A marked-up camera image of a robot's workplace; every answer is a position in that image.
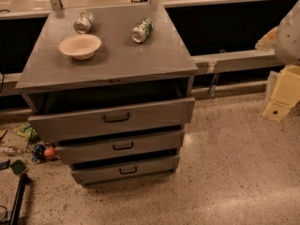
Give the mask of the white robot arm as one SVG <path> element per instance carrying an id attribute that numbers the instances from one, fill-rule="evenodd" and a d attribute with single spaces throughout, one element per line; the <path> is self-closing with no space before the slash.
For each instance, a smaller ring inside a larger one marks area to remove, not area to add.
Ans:
<path id="1" fill-rule="evenodd" d="M 280 24 L 266 33 L 255 45 L 260 51 L 274 51 L 285 64 L 268 78 L 270 96 L 262 117 L 280 121 L 300 101 L 300 1 L 297 1 Z"/>

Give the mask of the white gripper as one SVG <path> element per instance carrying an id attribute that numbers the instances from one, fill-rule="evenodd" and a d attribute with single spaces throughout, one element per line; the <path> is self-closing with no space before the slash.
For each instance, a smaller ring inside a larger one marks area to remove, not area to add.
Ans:
<path id="1" fill-rule="evenodd" d="M 281 121 L 300 100 L 300 67 L 287 65 L 280 72 L 271 71 L 266 90 L 267 105 L 262 117 Z"/>

